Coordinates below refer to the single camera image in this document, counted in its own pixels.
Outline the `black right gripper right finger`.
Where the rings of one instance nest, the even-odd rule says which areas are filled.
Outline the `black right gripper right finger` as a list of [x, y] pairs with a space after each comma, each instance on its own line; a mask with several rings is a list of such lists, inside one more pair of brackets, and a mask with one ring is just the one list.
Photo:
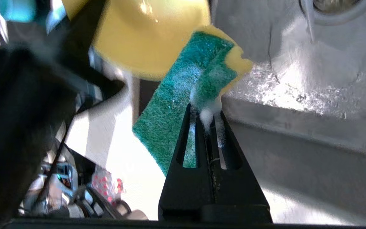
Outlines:
[[208, 220], [216, 223], [272, 223], [270, 206], [225, 117], [220, 113], [222, 146], [218, 146], [215, 121], [208, 136], [212, 203]]

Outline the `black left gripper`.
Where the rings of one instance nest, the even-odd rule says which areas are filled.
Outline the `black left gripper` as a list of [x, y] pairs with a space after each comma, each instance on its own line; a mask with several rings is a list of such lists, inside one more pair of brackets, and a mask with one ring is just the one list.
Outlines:
[[125, 83], [111, 80], [90, 66], [88, 52], [93, 44], [106, 0], [89, 0], [69, 19], [64, 17], [53, 34], [64, 34], [58, 61], [69, 71], [65, 77], [80, 96], [83, 106], [91, 107], [119, 93]]

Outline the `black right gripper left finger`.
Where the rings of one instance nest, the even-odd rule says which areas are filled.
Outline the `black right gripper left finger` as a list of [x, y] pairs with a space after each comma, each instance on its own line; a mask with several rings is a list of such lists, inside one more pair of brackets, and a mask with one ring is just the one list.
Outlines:
[[183, 166], [192, 116], [188, 104], [159, 199], [159, 221], [200, 221], [202, 207], [213, 201], [204, 128], [199, 118], [194, 132], [196, 167]]

